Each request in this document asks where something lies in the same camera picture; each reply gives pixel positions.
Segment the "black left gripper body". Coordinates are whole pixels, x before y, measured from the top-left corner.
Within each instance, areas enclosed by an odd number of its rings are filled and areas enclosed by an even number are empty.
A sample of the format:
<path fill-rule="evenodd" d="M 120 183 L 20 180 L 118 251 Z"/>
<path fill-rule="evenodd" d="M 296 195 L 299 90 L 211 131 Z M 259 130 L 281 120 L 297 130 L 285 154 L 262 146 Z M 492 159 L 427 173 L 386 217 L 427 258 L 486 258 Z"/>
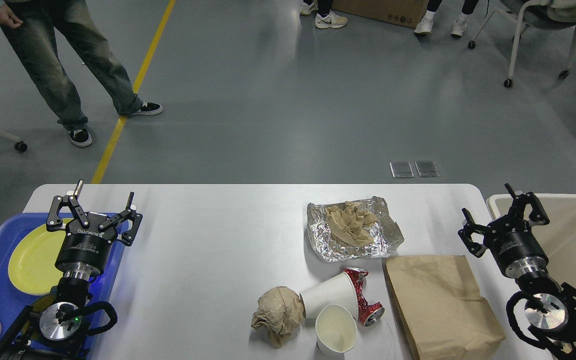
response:
<path fill-rule="evenodd" d="M 109 218 L 107 214 L 88 212 L 89 228 L 84 228 L 78 219 L 66 223 L 66 237 L 55 260 L 55 268 L 66 273 L 72 264 L 85 264 L 91 268 L 90 276 L 100 276 L 105 272 L 109 260 L 112 241 L 117 238 L 116 227 L 108 228 L 105 235 L 99 225 Z"/>

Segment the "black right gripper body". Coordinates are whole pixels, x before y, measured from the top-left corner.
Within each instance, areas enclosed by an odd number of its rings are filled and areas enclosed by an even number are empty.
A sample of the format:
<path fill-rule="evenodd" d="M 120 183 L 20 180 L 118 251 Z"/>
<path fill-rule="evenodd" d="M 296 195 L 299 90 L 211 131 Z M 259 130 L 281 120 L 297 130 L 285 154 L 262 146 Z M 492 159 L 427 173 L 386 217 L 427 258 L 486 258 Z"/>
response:
<path fill-rule="evenodd" d="M 530 272 L 544 272 L 549 259 L 525 219 L 498 218 L 488 224 L 487 248 L 506 278 L 518 279 Z"/>

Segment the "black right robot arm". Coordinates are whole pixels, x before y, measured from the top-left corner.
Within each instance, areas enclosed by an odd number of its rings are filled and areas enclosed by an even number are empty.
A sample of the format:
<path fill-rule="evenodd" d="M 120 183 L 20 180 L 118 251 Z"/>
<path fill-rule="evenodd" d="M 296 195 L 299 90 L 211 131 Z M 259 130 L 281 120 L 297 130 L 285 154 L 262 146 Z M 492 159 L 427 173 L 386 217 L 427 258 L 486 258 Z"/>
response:
<path fill-rule="evenodd" d="M 549 258 L 532 231 L 550 218 L 536 194 L 505 188 L 512 197 L 507 214 L 482 225 L 463 208 L 458 235 L 477 258 L 490 250 L 500 273 L 518 285 L 505 306 L 515 335 L 558 360 L 576 360 L 576 288 L 551 278 Z"/>

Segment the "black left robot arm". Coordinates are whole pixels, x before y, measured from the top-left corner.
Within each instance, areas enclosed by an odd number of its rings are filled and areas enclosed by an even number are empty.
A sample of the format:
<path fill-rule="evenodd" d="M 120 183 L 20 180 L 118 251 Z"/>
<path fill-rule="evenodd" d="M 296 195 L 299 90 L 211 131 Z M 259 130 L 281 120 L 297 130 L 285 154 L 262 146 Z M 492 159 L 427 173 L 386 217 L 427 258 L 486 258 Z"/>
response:
<path fill-rule="evenodd" d="M 143 215 L 130 192 L 126 207 L 109 216 L 79 203 L 83 181 L 53 198 L 45 222 L 49 232 L 64 231 L 55 258 L 62 277 L 39 309 L 27 305 L 0 339 L 0 360 L 84 360 L 89 338 L 109 331 L 118 315 L 108 301 L 91 302 L 91 280 L 102 276 L 115 242 L 130 247 Z"/>

